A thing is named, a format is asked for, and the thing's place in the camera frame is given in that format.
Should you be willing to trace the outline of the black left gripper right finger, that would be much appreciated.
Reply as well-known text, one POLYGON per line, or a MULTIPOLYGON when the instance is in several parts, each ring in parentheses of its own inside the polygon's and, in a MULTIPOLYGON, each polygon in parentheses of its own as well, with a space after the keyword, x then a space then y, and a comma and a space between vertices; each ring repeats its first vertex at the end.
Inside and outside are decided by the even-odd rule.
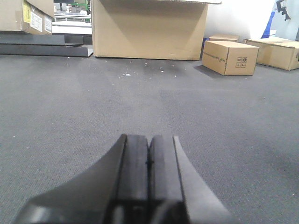
POLYGON ((177 136, 154 136, 149 161, 151 224, 234 222, 188 160, 177 136))

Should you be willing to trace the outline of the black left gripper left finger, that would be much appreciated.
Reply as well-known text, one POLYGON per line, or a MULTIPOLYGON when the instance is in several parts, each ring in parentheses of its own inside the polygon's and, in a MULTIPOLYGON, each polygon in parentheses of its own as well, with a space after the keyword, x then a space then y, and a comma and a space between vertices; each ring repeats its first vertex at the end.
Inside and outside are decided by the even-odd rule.
POLYGON ((16 224, 145 223, 148 141, 122 134, 107 153, 66 183, 30 198, 16 224))

